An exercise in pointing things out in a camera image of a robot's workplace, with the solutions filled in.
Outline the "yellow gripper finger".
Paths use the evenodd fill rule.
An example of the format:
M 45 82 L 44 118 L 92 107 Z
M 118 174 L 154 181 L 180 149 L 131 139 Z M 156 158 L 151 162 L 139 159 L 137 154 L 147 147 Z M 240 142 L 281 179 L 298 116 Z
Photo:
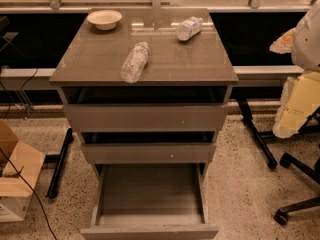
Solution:
M 320 73 L 307 72 L 298 78 L 288 77 L 284 83 L 273 134 L 278 138 L 290 138 L 320 107 Z
M 277 54 L 290 53 L 293 46 L 293 37 L 296 32 L 295 28 L 292 28 L 283 33 L 276 41 L 274 41 L 269 50 Z

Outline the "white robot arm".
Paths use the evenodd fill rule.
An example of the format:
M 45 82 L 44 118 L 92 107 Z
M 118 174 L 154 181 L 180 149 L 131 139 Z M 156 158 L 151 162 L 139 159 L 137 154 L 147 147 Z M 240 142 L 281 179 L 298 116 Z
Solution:
M 290 138 L 320 107 L 320 1 L 292 28 L 274 41 L 274 53 L 290 53 L 292 63 L 303 69 L 296 79 L 288 77 L 281 94 L 273 133 Z

